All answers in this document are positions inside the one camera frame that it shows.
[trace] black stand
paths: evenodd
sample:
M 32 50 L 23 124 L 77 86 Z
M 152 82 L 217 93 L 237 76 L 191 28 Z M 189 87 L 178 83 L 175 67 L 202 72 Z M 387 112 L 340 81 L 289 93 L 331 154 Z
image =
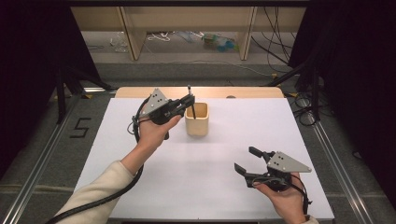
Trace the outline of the black stand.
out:
M 58 94 L 58 121 L 60 123 L 66 114 L 66 100 L 64 96 L 64 84 L 71 91 L 72 94 L 82 94 L 84 88 L 80 84 L 80 80 L 85 79 L 91 83 L 105 89 L 106 91 L 116 91 L 118 88 L 111 87 L 105 82 L 98 80 L 95 77 L 89 76 L 76 68 L 66 66 L 63 70 L 59 70 L 56 75 L 56 91 Z
M 341 1 L 339 7 L 334 11 L 328 22 L 322 28 L 318 41 L 316 42 L 305 62 L 301 63 L 293 70 L 289 71 L 287 74 L 275 79 L 267 85 L 268 87 L 275 87 L 280 83 L 293 77 L 294 75 L 300 74 L 300 77 L 295 84 L 295 88 L 297 91 L 307 91 L 309 86 L 311 86 L 311 109 L 315 120 L 319 120 L 318 76 L 320 73 L 320 69 L 323 68 L 322 65 L 325 63 L 325 60 L 328 60 L 330 58 L 330 55 L 336 43 L 337 36 L 343 29 L 343 24 L 344 21 L 347 19 L 347 16 L 349 15 L 353 7 L 356 6 L 355 2 L 356 0 Z

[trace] white tabletop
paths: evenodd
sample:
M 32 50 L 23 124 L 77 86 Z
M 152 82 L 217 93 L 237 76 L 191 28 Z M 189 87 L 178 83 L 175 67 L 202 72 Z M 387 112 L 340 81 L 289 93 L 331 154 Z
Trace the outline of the white tabletop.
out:
M 136 144 L 127 132 L 144 99 L 112 99 L 94 140 L 77 189 L 91 183 Z M 277 219 L 271 202 L 246 186 L 233 168 L 263 174 L 266 165 L 248 152 L 282 151 L 312 168 L 301 174 L 313 203 L 308 213 L 332 219 L 333 213 L 306 151 L 286 99 L 209 99 L 209 133 L 187 135 L 184 119 L 145 163 L 138 183 L 124 194 L 111 217 L 144 220 L 260 221 Z

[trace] pen holder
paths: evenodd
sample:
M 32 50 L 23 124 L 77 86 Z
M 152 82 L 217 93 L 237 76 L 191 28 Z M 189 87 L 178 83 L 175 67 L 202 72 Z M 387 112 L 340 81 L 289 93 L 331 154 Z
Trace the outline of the pen holder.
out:
M 187 133 L 195 136 L 207 135 L 209 128 L 209 106 L 207 103 L 195 103 L 194 110 L 196 119 L 194 119 L 192 114 L 191 106 L 186 109 L 184 114 Z

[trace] person's right hand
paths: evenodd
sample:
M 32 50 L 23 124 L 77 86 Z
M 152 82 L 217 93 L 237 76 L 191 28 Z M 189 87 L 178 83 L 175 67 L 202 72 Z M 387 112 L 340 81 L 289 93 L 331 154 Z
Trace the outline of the person's right hand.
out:
M 303 189 L 303 184 L 295 178 L 291 178 L 292 184 Z M 261 183 L 254 183 L 254 188 L 265 194 L 273 203 L 276 212 L 288 224 L 301 224 L 305 222 L 305 215 L 303 212 L 303 195 L 297 189 L 288 188 L 284 191 L 273 191 L 267 185 Z

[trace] gray floor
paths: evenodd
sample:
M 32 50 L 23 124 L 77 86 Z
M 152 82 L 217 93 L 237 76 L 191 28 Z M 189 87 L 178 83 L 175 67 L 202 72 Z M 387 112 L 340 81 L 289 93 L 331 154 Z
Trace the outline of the gray floor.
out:
M 115 87 L 186 86 L 188 84 L 192 86 L 260 86 L 270 82 L 272 74 L 281 75 L 273 68 L 282 71 L 290 70 L 280 60 L 272 56 L 267 58 L 267 53 L 254 42 L 251 42 L 247 60 L 240 61 L 239 54 L 234 49 L 218 52 L 205 46 L 203 41 L 195 35 L 191 35 L 191 39 L 187 39 L 191 42 L 188 42 L 180 35 L 170 34 L 168 35 L 170 41 L 148 40 L 139 60 L 132 62 L 129 53 L 116 52 L 115 48 L 110 45 L 110 39 L 113 39 L 114 43 L 114 38 L 117 38 L 116 33 L 83 34 L 102 80 Z M 221 33 L 221 35 L 233 38 L 234 34 Z M 262 34 L 254 34 L 254 37 L 263 46 L 269 46 L 269 42 L 263 38 Z M 294 39 L 291 34 L 282 34 L 282 40 L 284 44 L 292 46 Z M 282 49 L 276 45 L 272 45 L 271 51 L 287 60 Z M 285 93 L 295 92 L 293 85 L 297 78 L 294 77 L 282 83 L 281 90 Z M 87 82 L 83 82 L 83 85 L 94 87 Z M 88 94 L 88 97 L 73 96 L 67 99 L 68 103 L 76 101 L 77 104 L 64 125 L 59 142 L 42 176 L 38 179 L 18 223 L 45 222 L 71 195 L 90 152 L 108 101 L 112 97 L 114 97 L 112 93 L 99 92 Z M 293 111 L 300 108 L 298 105 L 306 102 L 300 99 L 296 102 L 296 99 L 291 97 L 289 100 Z M 321 121 L 316 126 L 304 126 L 298 119 L 296 122 L 335 215 L 334 221 L 321 223 L 359 223 L 360 219 L 354 211 L 355 206 L 351 205 L 348 194 L 340 184 L 338 173 L 332 168 L 323 142 L 318 138 L 318 127 L 322 127 L 327 134 L 332 148 L 347 173 L 348 180 L 367 208 L 372 223 L 396 223 L 395 210 L 364 162 L 352 155 L 354 147 L 338 123 L 337 117 L 327 106 L 326 97 L 323 94 L 321 94 L 320 103 L 326 106 L 320 109 Z M 82 134 L 82 130 L 75 130 L 76 123 L 81 118 L 90 118 L 81 123 L 89 130 L 84 138 L 71 138 L 72 135 Z M 2 220 L 16 199 L 21 186 L 28 179 L 43 148 L 46 147 L 55 129 L 56 120 L 57 102 L 54 96 L 49 100 L 48 110 L 37 125 L 30 144 L 21 151 L 0 181 L 0 218 Z M 302 117 L 302 121 L 307 122 L 309 118 Z M 120 223 L 120 221 L 109 220 L 108 223 Z

